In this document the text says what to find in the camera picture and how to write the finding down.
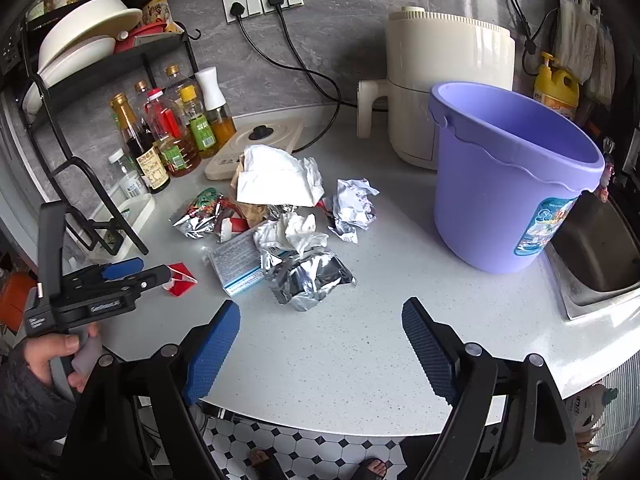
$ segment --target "cartoon sticker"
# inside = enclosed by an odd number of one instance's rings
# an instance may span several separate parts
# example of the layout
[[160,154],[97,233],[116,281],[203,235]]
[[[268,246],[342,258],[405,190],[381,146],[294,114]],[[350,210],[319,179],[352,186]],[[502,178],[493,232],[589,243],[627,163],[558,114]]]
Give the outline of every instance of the cartoon sticker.
[[529,227],[513,250],[517,256],[538,254],[553,237],[574,206],[576,198],[547,198],[540,202]]

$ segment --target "screw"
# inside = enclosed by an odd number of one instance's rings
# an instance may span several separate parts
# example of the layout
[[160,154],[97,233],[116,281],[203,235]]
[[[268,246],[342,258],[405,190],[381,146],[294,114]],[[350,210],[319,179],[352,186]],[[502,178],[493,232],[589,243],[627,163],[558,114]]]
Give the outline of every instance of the screw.
[[98,364],[103,368],[110,366],[111,363],[113,363],[113,356],[111,354],[105,354],[98,359]]
[[465,345],[465,352],[473,357],[478,357],[482,353],[482,347],[476,343],[467,343]]
[[542,366],[545,363],[545,360],[538,354],[531,354],[529,356],[529,362],[534,366]]
[[178,346],[173,343],[169,343],[168,345],[164,345],[160,349],[160,355],[162,357],[173,357],[178,353]]

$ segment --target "yellow detergent bottle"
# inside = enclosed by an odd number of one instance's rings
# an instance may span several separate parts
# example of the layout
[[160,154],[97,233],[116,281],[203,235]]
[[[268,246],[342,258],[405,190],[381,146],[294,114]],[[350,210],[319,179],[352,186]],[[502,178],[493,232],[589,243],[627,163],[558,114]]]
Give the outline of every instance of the yellow detergent bottle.
[[555,58],[548,52],[541,54],[545,61],[536,76],[533,98],[573,121],[580,98],[578,81],[567,70],[558,68],[552,71],[549,61]]

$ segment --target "stainless steel sink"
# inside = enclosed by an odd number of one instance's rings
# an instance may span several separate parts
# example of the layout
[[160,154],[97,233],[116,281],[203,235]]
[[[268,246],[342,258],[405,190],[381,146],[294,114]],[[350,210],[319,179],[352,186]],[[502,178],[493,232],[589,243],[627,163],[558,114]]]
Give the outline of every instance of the stainless steel sink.
[[613,201],[583,193],[545,252],[570,319],[640,304],[640,242]]

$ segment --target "plastic bucket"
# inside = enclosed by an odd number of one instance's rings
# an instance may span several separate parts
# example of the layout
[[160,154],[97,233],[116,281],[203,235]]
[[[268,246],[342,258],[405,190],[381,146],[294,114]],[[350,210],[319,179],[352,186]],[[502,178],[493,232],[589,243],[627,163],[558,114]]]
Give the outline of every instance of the plastic bucket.
[[528,266],[604,158],[555,111],[478,83],[436,85],[429,105],[440,130],[435,223],[444,242],[487,272]]

